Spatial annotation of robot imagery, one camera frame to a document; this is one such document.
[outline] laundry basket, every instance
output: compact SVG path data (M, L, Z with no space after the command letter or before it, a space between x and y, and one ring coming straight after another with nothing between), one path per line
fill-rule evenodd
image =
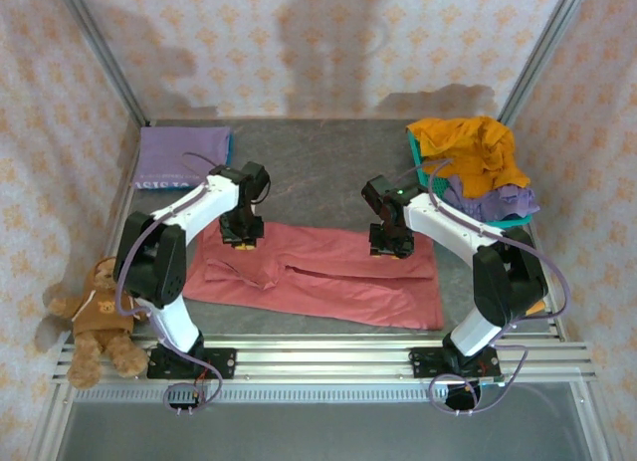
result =
M411 146L411 153L414 156L414 162L416 165L420 165L424 162L424 158L420 155L420 144L414 137L414 134L407 129L407 137L409 138L409 145ZM429 186L429 174L427 174L422 167L417 170L418 172L418 181L421 185L428 187ZM434 193L439 197L443 198L443 194L447 187L449 187L449 182L447 179L443 177L435 177L433 181L433 189ZM491 225L492 227L499 227L501 229L508 229L510 227L517 227L519 225L526 225L531 222L532 216L529 214L527 217L516 217L507 220L494 220L494 221L486 221L485 223Z

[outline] pink pants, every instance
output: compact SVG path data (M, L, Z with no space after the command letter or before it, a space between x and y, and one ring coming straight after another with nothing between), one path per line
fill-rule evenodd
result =
M415 234L403 260L371 257L367 233L265 224L257 248L221 242L217 222L197 239L184 296L214 304L330 317L362 324L442 330L431 239Z

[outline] floral wallpaper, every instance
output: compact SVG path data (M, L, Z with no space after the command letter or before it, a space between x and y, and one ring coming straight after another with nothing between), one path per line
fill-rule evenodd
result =
M626 459L637 453L637 0L584 0L517 118L543 249L573 291Z
M497 116L557 0L87 0L149 118Z
M0 459L26 458L138 129L62 0L0 0Z

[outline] brown teddy bear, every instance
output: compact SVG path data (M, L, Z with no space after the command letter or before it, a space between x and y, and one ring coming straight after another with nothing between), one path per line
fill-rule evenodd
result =
M115 306L116 282L112 276L115 258L100 260L89 272L81 297L56 298L49 312L73 322L76 349L67 378L77 389L87 389L100 381L103 352L124 377L141 374L148 366L148 356L130 339L134 319L123 317ZM121 305L125 310L137 307L134 298L124 293ZM145 315L135 315L145 320Z

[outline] purple towel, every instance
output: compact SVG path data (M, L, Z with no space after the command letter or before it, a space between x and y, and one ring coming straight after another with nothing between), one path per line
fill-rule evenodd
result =
M457 175L450 176L449 187L443 199L452 207L480 222L505 220L512 215L527 217L539 211L535 194L529 187L521 188L508 184L492 190L482 197L469 199L462 195L462 181Z
M174 189L199 185L210 163L184 152L194 152L215 164L229 164L230 127L143 127L139 162L132 180L136 189Z

